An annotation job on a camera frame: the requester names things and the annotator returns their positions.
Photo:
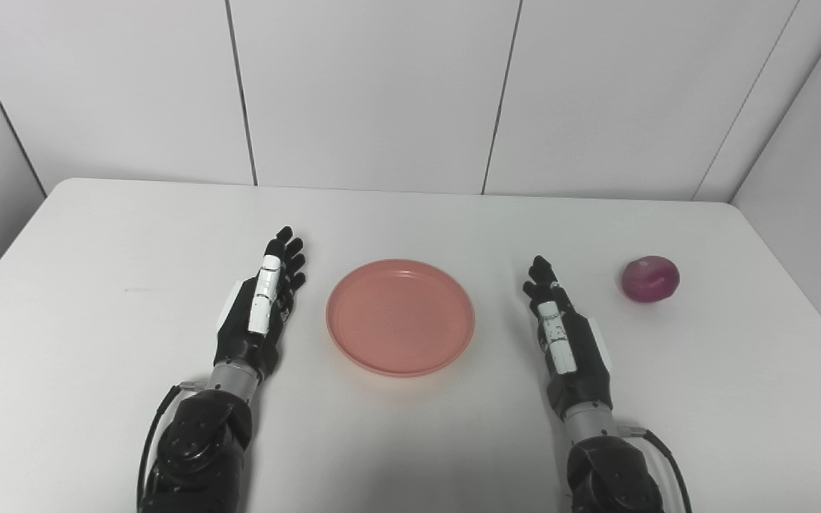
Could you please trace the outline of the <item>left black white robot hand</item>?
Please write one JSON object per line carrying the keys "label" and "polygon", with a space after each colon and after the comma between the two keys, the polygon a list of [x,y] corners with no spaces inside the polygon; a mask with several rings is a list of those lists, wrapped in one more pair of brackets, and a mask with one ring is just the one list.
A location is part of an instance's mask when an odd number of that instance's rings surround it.
{"label": "left black white robot hand", "polygon": [[277,369],[294,296],[306,283],[303,248],[289,225],[269,241],[258,272],[234,287],[216,335],[214,364],[244,364],[260,380]]}

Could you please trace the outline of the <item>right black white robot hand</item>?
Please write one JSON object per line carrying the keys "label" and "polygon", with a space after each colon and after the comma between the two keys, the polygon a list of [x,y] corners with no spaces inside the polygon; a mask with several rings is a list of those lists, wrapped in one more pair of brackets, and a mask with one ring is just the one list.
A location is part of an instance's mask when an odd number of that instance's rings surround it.
{"label": "right black white robot hand", "polygon": [[574,308],[552,265],[538,254],[522,284],[537,319],[537,340],[549,373],[547,396],[558,416],[577,405],[612,409],[610,374],[589,319]]}

